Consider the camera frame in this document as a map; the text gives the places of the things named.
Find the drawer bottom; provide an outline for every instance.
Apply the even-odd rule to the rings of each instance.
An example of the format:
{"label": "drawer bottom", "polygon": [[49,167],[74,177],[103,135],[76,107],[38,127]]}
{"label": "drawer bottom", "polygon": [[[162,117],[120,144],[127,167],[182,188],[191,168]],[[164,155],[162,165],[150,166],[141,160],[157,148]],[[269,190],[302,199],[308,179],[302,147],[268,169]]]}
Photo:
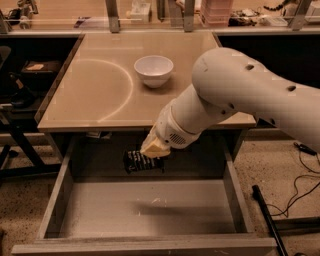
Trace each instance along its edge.
{"label": "drawer bottom", "polygon": [[69,200],[59,238],[236,232],[222,180],[74,183]]}

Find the cable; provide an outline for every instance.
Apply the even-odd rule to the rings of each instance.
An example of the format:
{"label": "cable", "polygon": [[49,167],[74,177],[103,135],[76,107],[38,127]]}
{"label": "cable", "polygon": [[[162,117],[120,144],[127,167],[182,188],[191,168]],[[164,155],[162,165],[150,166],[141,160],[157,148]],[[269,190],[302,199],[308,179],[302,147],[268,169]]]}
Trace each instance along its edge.
{"label": "cable", "polygon": [[271,216],[280,216],[280,215],[284,215],[286,218],[289,217],[289,209],[301,198],[309,195],[310,193],[312,193],[318,186],[320,186],[320,181],[312,188],[310,189],[308,192],[304,193],[303,195],[295,198],[298,194],[299,194],[299,190],[297,187],[297,181],[300,178],[317,178],[320,179],[320,176],[315,176],[315,175],[300,175],[298,177],[295,178],[294,180],[294,188],[295,188],[295,194],[290,198],[290,200],[287,203],[287,207],[285,208],[285,210],[281,210],[279,207],[273,205],[273,204],[267,204],[268,206],[274,207],[277,210],[279,210],[280,213],[277,214],[271,214]]}
{"label": "cable", "polygon": [[[315,174],[320,174],[319,171],[315,171],[313,169],[311,169],[309,166],[307,166],[303,160],[302,160],[302,157],[301,157],[301,152],[305,152],[307,154],[310,154],[310,152],[308,152],[309,148],[307,148],[305,145],[303,144],[297,144],[297,143],[294,143],[294,146],[298,148],[299,150],[299,160],[301,162],[301,164],[309,171],[309,172],[312,172],[312,173],[315,173]],[[320,165],[320,159],[319,159],[319,156],[317,153],[313,154],[313,152],[311,152],[312,154],[311,155],[315,155],[317,160],[318,160],[318,164]],[[294,180],[294,189],[295,189],[295,194],[290,198],[290,200],[288,201],[287,203],[287,207],[285,208],[285,210],[281,210],[279,207],[273,205],[273,204],[267,204],[268,206],[271,206],[271,207],[274,207],[276,208],[279,213],[278,214],[271,214],[271,216],[280,216],[280,215],[284,215],[286,218],[289,217],[289,209],[301,198],[309,195],[310,193],[312,193],[318,186],[320,186],[320,181],[313,187],[311,188],[308,192],[304,193],[303,195],[299,196],[299,197],[296,197],[298,196],[299,194],[299,190],[298,190],[298,187],[297,187],[297,181],[301,178],[316,178],[316,179],[320,179],[320,176],[316,176],[316,175],[300,175],[298,177],[295,178]]]}

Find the black cable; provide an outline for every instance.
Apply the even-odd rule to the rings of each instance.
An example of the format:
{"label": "black cable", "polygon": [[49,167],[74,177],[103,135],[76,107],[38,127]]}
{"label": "black cable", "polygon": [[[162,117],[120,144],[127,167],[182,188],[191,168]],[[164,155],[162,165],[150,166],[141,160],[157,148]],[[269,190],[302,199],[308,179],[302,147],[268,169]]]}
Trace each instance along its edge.
{"label": "black cable", "polygon": [[281,210],[279,207],[273,205],[273,204],[267,204],[268,206],[274,207],[277,210],[280,211],[280,213],[278,214],[271,214],[271,216],[280,216],[280,215],[284,215],[285,217],[289,217],[289,209],[301,198],[309,195],[310,193],[312,193],[318,186],[320,186],[320,181],[312,188],[310,189],[308,192],[304,193],[303,195],[295,198],[298,194],[299,194],[299,190],[297,187],[297,181],[300,178],[317,178],[320,179],[320,176],[315,176],[315,175],[300,175],[298,177],[295,178],[294,180],[294,188],[295,188],[295,194],[290,198],[290,200],[287,203],[287,207],[285,208],[285,210]]}
{"label": "black cable", "polygon": [[[301,153],[301,151],[299,150],[299,160],[300,160],[301,164],[302,164],[306,169],[308,169],[309,172],[316,173],[316,174],[320,174],[320,172],[312,170],[310,167],[308,167],[308,166],[302,161],[301,154],[302,154],[302,153]],[[320,160],[319,160],[318,154],[316,155],[316,157],[317,157],[317,160],[318,160],[318,164],[320,165]]]}
{"label": "black cable", "polygon": [[[303,160],[302,160],[302,157],[301,157],[301,152],[303,152],[302,150],[300,150],[300,146],[299,144],[297,143],[294,143],[294,146],[298,148],[299,150],[299,160],[301,162],[301,164],[309,171],[309,172],[312,172],[312,173],[315,173],[315,174],[320,174],[319,171],[315,171],[313,169],[311,169],[309,166],[307,166]],[[320,165],[320,159],[319,159],[319,156],[318,154],[315,154],[315,156],[317,157],[317,160],[318,160],[318,164]],[[286,218],[289,217],[289,209],[301,198],[309,195],[310,193],[312,193],[318,186],[320,186],[320,182],[318,182],[313,188],[311,188],[308,192],[304,193],[303,195],[295,198],[298,194],[299,194],[299,190],[298,190],[298,187],[297,187],[297,181],[298,179],[300,178],[317,178],[317,179],[320,179],[320,176],[315,176],[315,175],[300,175],[298,177],[295,178],[294,180],[294,188],[295,188],[295,194],[290,198],[290,200],[288,201],[287,203],[287,207],[285,208],[285,210],[281,210],[279,207],[275,206],[275,205],[272,205],[272,204],[267,204],[268,206],[271,206],[271,207],[274,207],[276,208],[279,213],[278,214],[272,214],[271,216],[280,216],[280,215],[284,215]]]}

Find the tiled floor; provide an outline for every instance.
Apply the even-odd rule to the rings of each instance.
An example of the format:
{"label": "tiled floor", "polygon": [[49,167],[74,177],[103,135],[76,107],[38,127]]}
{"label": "tiled floor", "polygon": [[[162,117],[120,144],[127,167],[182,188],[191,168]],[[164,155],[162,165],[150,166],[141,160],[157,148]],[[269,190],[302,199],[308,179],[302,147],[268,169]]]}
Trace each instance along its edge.
{"label": "tiled floor", "polygon": [[[299,153],[293,140],[277,131],[254,130],[248,134],[235,161],[240,184],[258,236],[268,236],[268,228],[257,202],[252,198],[252,186],[259,185],[266,203],[284,209],[294,195],[294,179],[299,175],[311,173],[299,161]],[[0,147],[6,143],[0,138]],[[51,148],[43,139],[35,139],[35,149],[46,163],[55,163]],[[306,164],[320,171],[316,157],[302,155]],[[19,156],[6,163],[7,167],[30,165],[20,151]],[[310,190],[320,181],[317,178],[299,179],[299,195]],[[36,237],[54,186],[55,175],[28,178],[11,178],[1,181],[0,185],[0,227],[4,230],[2,255],[10,255],[14,244],[32,243]],[[290,218],[320,215],[320,189],[297,201],[290,208]],[[269,207],[271,213],[278,211]],[[320,255],[320,233],[283,236],[288,254],[304,252],[308,256]],[[268,256],[278,255],[276,251]]]}

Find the open drawer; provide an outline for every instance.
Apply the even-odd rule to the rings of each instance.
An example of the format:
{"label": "open drawer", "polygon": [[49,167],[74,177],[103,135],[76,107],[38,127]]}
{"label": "open drawer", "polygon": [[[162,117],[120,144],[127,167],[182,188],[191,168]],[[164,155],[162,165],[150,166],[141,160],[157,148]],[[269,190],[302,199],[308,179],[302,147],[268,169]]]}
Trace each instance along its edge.
{"label": "open drawer", "polygon": [[72,139],[34,244],[13,255],[266,255],[217,131],[127,174],[125,150],[145,134]]}

